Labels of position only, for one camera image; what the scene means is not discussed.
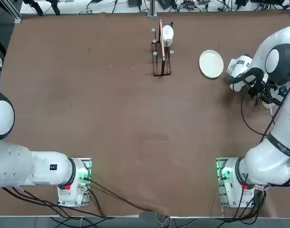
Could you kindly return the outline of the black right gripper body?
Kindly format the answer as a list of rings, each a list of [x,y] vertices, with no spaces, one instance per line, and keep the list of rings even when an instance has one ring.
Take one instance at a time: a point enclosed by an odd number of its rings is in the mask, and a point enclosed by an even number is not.
[[[281,103],[281,100],[288,94],[288,88],[286,85],[277,86],[273,81],[267,83],[261,81],[251,85],[248,94],[265,103]]]

